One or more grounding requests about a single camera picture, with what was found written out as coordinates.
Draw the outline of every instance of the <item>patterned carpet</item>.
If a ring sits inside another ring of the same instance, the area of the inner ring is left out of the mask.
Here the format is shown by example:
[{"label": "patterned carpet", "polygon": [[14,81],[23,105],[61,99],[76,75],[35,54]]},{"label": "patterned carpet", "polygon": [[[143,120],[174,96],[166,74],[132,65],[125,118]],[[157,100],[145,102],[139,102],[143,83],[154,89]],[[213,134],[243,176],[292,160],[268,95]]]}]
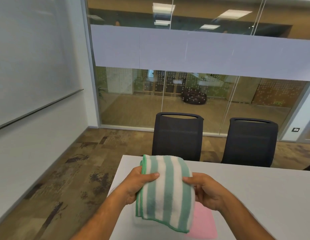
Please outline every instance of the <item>patterned carpet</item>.
[{"label": "patterned carpet", "polygon": [[[226,138],[203,137],[201,161],[220,162]],[[0,224],[0,240],[67,240],[105,200],[122,155],[151,154],[153,133],[87,129]],[[272,167],[304,169],[310,144],[278,142]]]}]

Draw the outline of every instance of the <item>ceiling light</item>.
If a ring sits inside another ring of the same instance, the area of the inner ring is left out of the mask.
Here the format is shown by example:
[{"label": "ceiling light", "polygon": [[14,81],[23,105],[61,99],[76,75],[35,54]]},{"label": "ceiling light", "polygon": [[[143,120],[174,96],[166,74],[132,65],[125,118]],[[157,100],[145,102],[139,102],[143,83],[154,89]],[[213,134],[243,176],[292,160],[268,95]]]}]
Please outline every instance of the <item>ceiling light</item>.
[{"label": "ceiling light", "polygon": [[210,24],[204,24],[203,26],[201,26],[200,28],[205,28],[205,29],[216,29],[220,27],[220,25],[210,25]]},{"label": "ceiling light", "polygon": [[171,24],[171,21],[166,21],[166,20],[155,20],[154,22],[155,25],[169,25]]},{"label": "ceiling light", "polygon": [[101,17],[99,17],[97,15],[87,15],[87,16],[91,19],[94,19],[94,20],[105,21],[104,19],[102,19]]},{"label": "ceiling light", "polygon": [[242,10],[233,10],[229,9],[226,12],[223,12],[221,15],[218,16],[218,18],[221,19],[239,19],[252,11],[242,11]]},{"label": "ceiling light", "polygon": [[154,3],[153,2],[153,12],[154,13],[167,13],[170,14],[171,12],[173,13],[175,9],[175,5],[172,4],[163,4],[163,3]]}]

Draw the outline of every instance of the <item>tabletop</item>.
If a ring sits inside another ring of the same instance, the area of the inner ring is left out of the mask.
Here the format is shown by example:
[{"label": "tabletop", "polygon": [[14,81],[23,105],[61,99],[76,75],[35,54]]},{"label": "tabletop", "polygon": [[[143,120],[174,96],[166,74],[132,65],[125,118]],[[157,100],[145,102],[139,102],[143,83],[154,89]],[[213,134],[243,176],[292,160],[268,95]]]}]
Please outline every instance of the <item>tabletop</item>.
[{"label": "tabletop", "polygon": [[[123,155],[109,193],[139,166],[142,157]],[[277,239],[310,239],[310,171],[185,161],[192,172],[206,173],[231,191]],[[213,211],[218,240],[235,239],[224,218]],[[125,206],[111,240],[187,239],[154,221],[135,217]]]}]

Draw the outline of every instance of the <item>pink cloth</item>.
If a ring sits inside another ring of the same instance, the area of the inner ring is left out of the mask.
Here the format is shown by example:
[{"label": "pink cloth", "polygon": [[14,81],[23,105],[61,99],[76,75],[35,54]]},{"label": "pink cloth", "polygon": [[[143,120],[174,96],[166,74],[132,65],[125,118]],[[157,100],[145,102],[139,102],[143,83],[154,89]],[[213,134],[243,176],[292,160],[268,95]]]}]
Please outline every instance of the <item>pink cloth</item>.
[{"label": "pink cloth", "polygon": [[186,236],[196,239],[217,238],[212,211],[199,202],[195,202],[193,223]]}]

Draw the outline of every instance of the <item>striped towel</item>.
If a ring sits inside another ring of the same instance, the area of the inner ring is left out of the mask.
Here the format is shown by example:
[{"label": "striped towel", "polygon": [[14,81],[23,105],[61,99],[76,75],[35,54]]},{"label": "striped towel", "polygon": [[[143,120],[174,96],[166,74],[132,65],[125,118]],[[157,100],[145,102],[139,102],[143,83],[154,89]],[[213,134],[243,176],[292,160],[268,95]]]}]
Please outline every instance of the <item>striped towel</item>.
[{"label": "striped towel", "polygon": [[138,192],[136,216],[188,233],[193,220],[195,192],[182,181],[182,177],[192,176],[184,160],[176,156],[144,155],[141,165],[142,174],[159,172],[160,176]]}]

